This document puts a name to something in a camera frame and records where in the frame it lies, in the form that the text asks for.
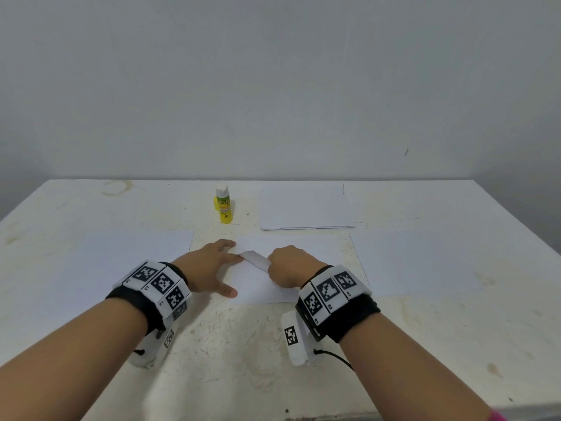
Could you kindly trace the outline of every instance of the black cable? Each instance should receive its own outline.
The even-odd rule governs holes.
[[[316,350],[316,349],[314,349],[314,354],[315,354],[315,355],[326,354],[326,355],[333,356],[333,357],[339,359],[341,362],[343,362],[345,365],[347,365],[349,368],[352,369],[352,366],[351,366],[351,364],[350,364],[349,362],[347,362],[346,360],[344,360],[341,356],[336,355],[335,353],[331,353],[330,351],[327,351],[327,350]]]

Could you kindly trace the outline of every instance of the white wall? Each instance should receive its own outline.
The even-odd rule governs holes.
[[[561,244],[561,0],[0,0],[0,66],[4,207],[43,177],[476,177]]]

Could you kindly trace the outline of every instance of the black buckle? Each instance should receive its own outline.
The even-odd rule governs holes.
[[[302,320],[304,321],[304,323],[312,333],[314,339],[317,342],[320,342],[325,337],[325,334],[320,333],[315,328],[314,320],[310,316],[310,313],[308,313],[308,310],[306,309],[304,302],[302,301],[301,298],[298,298],[298,303],[296,303],[296,311],[298,312],[298,314],[300,315],[300,317],[302,318]]]

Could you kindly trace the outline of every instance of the glue bottle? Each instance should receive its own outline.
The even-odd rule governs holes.
[[[232,210],[230,209],[230,192],[228,192],[228,186],[226,186],[226,189],[216,189],[214,208],[220,212],[220,221],[222,223],[231,223]]]

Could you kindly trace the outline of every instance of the white table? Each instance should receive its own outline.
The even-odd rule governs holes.
[[[60,274],[88,233],[194,230],[191,248],[197,249],[258,231],[257,191],[263,182],[226,182],[235,201],[230,225],[219,223],[213,207],[214,190],[224,183],[42,185],[0,223],[0,360],[44,335],[18,334],[12,309],[41,292],[46,278]],[[484,292],[461,299],[376,298],[382,311],[492,406],[518,408],[518,415],[555,412],[561,403],[561,257],[473,181],[357,181],[344,182],[344,189],[357,210],[358,230],[446,227],[477,257],[474,275]],[[336,234],[345,263],[363,278],[348,230],[267,233]],[[237,306],[217,295],[198,296],[161,369],[126,364],[86,419],[373,416],[374,405],[341,362],[325,356],[308,367],[291,366],[279,325],[290,309],[290,304]],[[324,345],[340,352],[329,340]]]

